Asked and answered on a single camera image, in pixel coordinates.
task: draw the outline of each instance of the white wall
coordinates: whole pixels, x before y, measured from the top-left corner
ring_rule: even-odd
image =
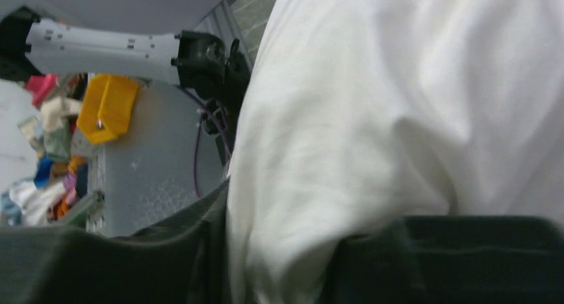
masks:
[[[17,84],[0,79],[0,192],[12,182],[32,176],[37,155],[17,123],[37,114],[31,95]]]

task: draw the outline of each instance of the wire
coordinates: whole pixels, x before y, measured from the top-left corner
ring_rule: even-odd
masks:
[[[198,132],[196,133],[196,145],[194,146],[194,169],[192,174],[194,176],[194,191],[196,192],[196,197],[200,199],[200,187],[198,186],[198,150],[200,149],[200,138],[202,137],[202,122],[204,121],[204,115],[200,115],[200,122],[198,123]]]
[[[225,113],[225,107],[221,103],[217,103],[219,107],[219,111],[221,112],[221,119],[223,120],[223,125],[225,126],[225,130],[229,130],[229,124],[227,123],[227,114]],[[227,157],[227,153],[229,152],[229,146],[225,145],[225,164],[227,165],[227,161],[229,158]]]
[[[219,131],[219,135],[221,136],[221,139],[223,140],[223,145],[225,146],[225,152],[227,153],[226,159],[228,159],[228,158],[230,159],[231,158],[231,150],[229,149],[229,146],[228,146],[229,141],[227,141],[227,134],[225,133],[225,130],[221,127],[221,123],[219,123],[217,118],[208,109],[208,107],[200,99],[198,99],[196,96],[194,96],[190,91],[186,90],[185,88],[182,88],[181,86],[177,86],[177,88],[180,91],[182,91],[184,94],[186,94],[188,97],[190,97],[192,99],[192,101],[194,101],[207,114],[207,116],[211,119],[213,124],[215,124],[215,127]]]

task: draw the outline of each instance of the pink cloth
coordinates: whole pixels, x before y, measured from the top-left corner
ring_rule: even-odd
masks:
[[[31,104],[33,104],[35,108],[39,108],[56,85],[56,75],[31,76],[24,88],[33,95]]]
[[[70,172],[67,173],[65,179],[63,180],[63,186],[67,189],[67,191],[74,189],[76,186],[76,174],[72,174]]]
[[[67,197],[65,198],[65,202],[69,207],[75,205],[78,202],[78,200],[79,197],[76,194],[76,190],[74,188],[68,192]]]

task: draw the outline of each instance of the mechanical arm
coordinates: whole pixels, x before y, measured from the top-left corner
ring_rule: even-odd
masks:
[[[97,31],[45,19],[27,8],[0,23],[0,78],[26,81],[31,75],[75,72],[150,78],[218,101],[230,113],[228,123],[235,124],[250,69],[238,40],[232,42],[228,57],[225,52],[223,41],[209,33]],[[213,128],[206,131],[217,133]]]

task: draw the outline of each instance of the white cloth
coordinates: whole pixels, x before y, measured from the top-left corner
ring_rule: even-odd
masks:
[[[49,101],[45,101],[39,111],[43,124],[43,132],[48,133],[63,128],[63,118],[78,116],[81,108],[81,101],[65,98],[63,96],[57,96]]]
[[[563,29],[564,0],[278,0],[230,168],[235,303],[313,303],[339,240],[402,215],[563,223]]]
[[[39,120],[37,120],[36,116],[30,116],[26,118],[24,121],[18,123],[18,128],[23,133],[29,145],[35,152],[44,152],[45,148],[43,147],[43,143],[40,141],[40,135],[38,135],[38,129],[41,129],[39,125]]]
[[[33,180],[25,180],[9,189],[10,199],[21,208],[23,226],[46,226],[51,202],[65,192],[63,179],[40,189]]]

